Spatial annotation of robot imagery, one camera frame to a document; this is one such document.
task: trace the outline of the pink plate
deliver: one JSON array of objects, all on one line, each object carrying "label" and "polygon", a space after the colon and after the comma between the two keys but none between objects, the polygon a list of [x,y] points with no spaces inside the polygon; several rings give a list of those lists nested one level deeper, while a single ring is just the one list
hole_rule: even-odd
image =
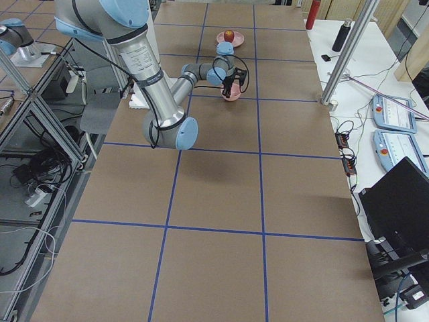
[{"label": "pink plate", "polygon": [[[217,42],[224,42],[225,39],[223,39],[223,32],[219,33],[216,36]],[[244,36],[240,32],[234,32],[234,40],[233,40],[233,47],[238,47],[244,42]]]}]

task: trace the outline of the computer monitor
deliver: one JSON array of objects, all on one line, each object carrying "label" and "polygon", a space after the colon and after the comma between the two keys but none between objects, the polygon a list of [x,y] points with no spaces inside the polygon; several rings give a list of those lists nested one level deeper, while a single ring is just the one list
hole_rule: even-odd
[{"label": "computer monitor", "polygon": [[[429,248],[429,178],[409,158],[359,197],[374,237],[385,237],[400,258]],[[429,262],[408,269],[429,294]]]}]

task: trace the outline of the red fruit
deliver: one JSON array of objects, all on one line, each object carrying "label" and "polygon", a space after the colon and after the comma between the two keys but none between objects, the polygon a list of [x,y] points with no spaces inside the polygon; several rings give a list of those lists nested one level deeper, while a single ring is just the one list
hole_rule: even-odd
[{"label": "red fruit", "polygon": [[223,39],[226,42],[233,42],[233,40],[234,40],[234,32],[232,30],[227,30],[226,32],[223,33]]}]

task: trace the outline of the white desk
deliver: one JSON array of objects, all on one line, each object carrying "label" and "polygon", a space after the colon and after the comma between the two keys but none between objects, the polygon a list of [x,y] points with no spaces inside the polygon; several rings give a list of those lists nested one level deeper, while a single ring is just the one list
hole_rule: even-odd
[{"label": "white desk", "polygon": [[[316,20],[312,30],[308,31],[310,38],[310,45],[314,55],[314,60],[317,64],[317,70],[322,87],[325,86],[329,75],[332,72],[338,57],[332,58],[330,62],[325,62],[321,55],[327,54],[328,56],[336,56],[339,53],[331,50],[332,44],[336,38],[338,30],[343,21],[322,21]],[[347,69],[349,69],[351,76],[359,76],[363,74],[377,74],[378,72],[389,68],[396,60],[396,57],[389,47],[383,34],[380,32],[376,23],[370,23],[367,30],[363,34],[359,45],[357,46]],[[398,97],[410,97],[416,103],[416,109],[426,115],[429,111],[421,100],[420,96],[414,90],[412,83],[398,82],[393,75],[399,63],[396,62],[387,74],[387,71],[378,75],[363,76],[359,78],[365,84],[377,88],[387,95]],[[364,107],[370,102],[373,93],[364,89],[354,82],[343,82],[338,85],[334,93],[333,99],[339,102],[336,111],[330,113],[335,117],[339,123],[346,120],[355,122],[355,127],[361,124],[359,118],[355,115],[357,110]],[[361,110],[361,114],[365,116],[367,108]],[[338,122],[332,118],[332,126],[336,129]],[[346,124],[342,130],[350,129],[350,125]],[[349,139],[349,146],[357,153],[357,174],[358,182],[356,192],[361,191],[363,188],[373,186],[384,174],[385,171],[381,167],[377,155],[375,154],[372,133],[376,130],[375,123],[371,114],[368,111],[368,120],[365,127],[352,131]],[[429,124],[426,122],[418,122],[418,132],[416,139],[423,154],[429,153]],[[366,223],[364,216],[360,215],[359,223],[361,224],[361,232],[365,240],[371,239],[371,233]],[[383,308],[383,311],[388,311],[394,308],[394,300],[391,301],[390,306]],[[398,319],[401,322],[417,322],[429,321],[429,303],[422,305],[416,310],[399,309]],[[386,322],[395,321],[393,313],[385,315]]]}]

